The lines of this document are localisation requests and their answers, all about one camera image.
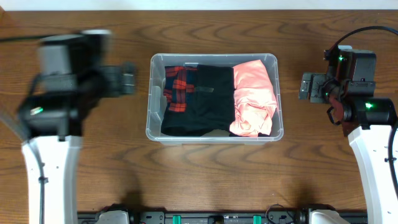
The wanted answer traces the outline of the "red plaid shirt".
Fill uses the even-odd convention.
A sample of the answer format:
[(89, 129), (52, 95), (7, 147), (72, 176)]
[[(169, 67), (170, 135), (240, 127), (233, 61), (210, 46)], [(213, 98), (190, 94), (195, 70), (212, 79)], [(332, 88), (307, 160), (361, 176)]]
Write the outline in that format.
[(195, 90), (197, 71), (195, 67), (165, 67), (163, 95), (166, 97), (169, 111), (175, 113), (186, 111)]

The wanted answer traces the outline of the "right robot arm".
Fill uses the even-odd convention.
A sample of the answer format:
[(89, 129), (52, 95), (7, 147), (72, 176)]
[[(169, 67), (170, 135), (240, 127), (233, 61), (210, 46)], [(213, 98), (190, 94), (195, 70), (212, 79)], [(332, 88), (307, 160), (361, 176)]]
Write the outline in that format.
[(376, 54), (325, 51), (326, 73), (303, 74), (299, 99), (330, 107), (330, 122), (343, 128), (358, 163), (368, 223), (397, 223), (397, 111), (374, 95)]

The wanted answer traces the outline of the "black garment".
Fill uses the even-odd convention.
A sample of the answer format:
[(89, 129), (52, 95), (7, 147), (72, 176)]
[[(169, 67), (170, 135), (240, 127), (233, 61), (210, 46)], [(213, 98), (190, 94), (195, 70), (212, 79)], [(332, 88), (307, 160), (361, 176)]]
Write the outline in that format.
[(191, 130), (229, 130), (235, 121), (233, 68), (197, 66), (189, 115)]
[(161, 133), (177, 137), (199, 137), (216, 129), (228, 130), (234, 116), (200, 116), (193, 112), (166, 111)]

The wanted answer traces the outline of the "pink garment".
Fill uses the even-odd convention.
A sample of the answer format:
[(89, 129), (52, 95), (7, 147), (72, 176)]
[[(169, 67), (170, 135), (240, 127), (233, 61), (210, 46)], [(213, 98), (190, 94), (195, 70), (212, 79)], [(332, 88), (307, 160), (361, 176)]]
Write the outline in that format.
[(270, 135), (278, 102), (265, 65), (253, 60), (236, 65), (233, 70), (235, 121), (229, 131)]

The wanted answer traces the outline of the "dark navy garment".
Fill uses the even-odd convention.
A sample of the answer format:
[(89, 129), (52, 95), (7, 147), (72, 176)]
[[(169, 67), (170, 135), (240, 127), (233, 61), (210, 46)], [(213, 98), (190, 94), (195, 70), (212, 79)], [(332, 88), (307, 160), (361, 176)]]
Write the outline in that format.
[(234, 134), (234, 133), (230, 133), (229, 134), (229, 137), (248, 137), (248, 138), (258, 138), (258, 137), (265, 137), (265, 138), (268, 138), (268, 137), (270, 137), (269, 135), (267, 135), (267, 134), (262, 134), (262, 133), (257, 133), (257, 134), (244, 134), (244, 135), (238, 135), (238, 134)]

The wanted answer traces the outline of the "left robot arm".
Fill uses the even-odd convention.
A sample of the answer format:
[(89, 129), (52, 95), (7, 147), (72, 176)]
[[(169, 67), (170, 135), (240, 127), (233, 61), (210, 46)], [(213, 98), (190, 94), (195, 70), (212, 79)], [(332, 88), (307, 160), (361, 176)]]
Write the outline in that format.
[(40, 40), (40, 73), (18, 109), (30, 223), (76, 223), (76, 168), (83, 123), (103, 98), (131, 95), (135, 68), (103, 63), (111, 32), (84, 30)]

